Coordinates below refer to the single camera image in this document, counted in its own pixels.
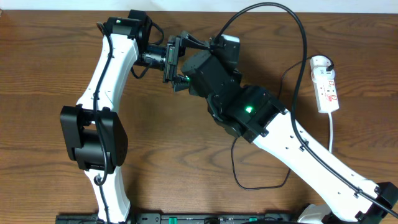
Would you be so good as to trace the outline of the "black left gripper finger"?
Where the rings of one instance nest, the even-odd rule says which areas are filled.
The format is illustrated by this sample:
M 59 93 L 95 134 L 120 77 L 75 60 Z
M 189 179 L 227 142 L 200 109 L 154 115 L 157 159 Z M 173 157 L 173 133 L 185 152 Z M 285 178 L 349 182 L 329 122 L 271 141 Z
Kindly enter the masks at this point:
M 185 30 L 180 34 L 180 46 L 200 50 L 210 49 L 210 44 L 208 42 L 197 39 Z
M 177 75 L 172 81 L 172 88 L 174 92 L 189 89 L 190 78 L 185 75 Z

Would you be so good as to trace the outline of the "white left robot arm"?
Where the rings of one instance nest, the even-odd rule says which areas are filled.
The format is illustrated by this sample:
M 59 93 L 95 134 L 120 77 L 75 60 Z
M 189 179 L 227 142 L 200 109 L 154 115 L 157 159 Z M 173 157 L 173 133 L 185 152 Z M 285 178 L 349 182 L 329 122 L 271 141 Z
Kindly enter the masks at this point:
M 96 223 L 127 223 L 131 203 L 126 195 L 121 166 L 128 149 L 127 134 L 118 112 L 126 80 L 133 66 L 164 73 L 163 81 L 181 90 L 189 79 L 177 75 L 185 49 L 209 49 L 210 43 L 188 32 L 171 36 L 167 45 L 151 43 L 158 25 L 144 11 L 131 10 L 127 18 L 110 17 L 97 24 L 103 35 L 98 64 L 75 106 L 64 106 L 60 123 L 70 160 L 89 178 L 98 202 Z

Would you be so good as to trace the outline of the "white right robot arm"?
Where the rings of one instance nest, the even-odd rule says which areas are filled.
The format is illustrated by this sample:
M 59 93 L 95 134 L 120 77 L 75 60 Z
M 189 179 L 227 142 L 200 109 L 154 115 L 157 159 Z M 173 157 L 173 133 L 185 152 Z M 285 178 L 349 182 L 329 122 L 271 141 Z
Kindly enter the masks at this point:
M 266 89 L 240 85 L 240 73 L 204 50 L 182 66 L 190 93 L 204 97 L 216 124 L 282 161 L 324 200 L 309 205 L 299 223 L 380 223 L 397 202 L 397 187 L 375 183 L 349 168 L 294 119 Z

